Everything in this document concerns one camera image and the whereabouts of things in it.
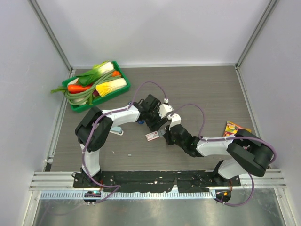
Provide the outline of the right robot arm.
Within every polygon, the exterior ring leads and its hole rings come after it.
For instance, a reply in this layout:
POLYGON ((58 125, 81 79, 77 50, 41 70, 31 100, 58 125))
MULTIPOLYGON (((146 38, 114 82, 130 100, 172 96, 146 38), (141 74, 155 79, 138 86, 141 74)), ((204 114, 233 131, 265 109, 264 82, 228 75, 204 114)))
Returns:
POLYGON ((164 138, 168 145, 179 146, 191 157, 229 156, 213 170, 211 178, 218 186, 226 186, 232 178, 245 173, 263 177, 277 156, 273 146, 245 129, 224 137, 197 137, 179 124, 167 126, 164 138))

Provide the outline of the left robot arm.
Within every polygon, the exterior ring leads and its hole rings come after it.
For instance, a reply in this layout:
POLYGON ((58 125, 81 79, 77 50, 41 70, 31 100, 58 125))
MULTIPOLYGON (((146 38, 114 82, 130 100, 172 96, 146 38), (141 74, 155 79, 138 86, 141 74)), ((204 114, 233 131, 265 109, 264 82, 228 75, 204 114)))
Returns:
POLYGON ((167 121, 167 115, 173 111, 165 99, 160 102, 149 94, 139 102, 130 102, 127 106, 112 110, 91 108, 75 129, 75 135, 82 149, 80 173, 73 173, 73 187, 97 187, 100 185, 101 167, 100 149, 113 128, 126 123, 144 121, 150 131, 160 129, 167 121))

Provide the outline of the red white staple box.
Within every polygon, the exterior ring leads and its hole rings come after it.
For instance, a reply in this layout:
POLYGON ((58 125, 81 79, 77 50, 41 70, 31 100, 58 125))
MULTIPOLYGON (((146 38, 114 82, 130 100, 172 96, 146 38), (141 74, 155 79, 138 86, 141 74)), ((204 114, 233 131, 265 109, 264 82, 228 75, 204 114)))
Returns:
POLYGON ((165 132, 166 132, 165 129, 160 129, 158 131, 154 131, 154 132, 151 132, 149 134, 146 134, 145 136, 146 136, 147 141, 150 142, 152 140, 163 137, 165 132))

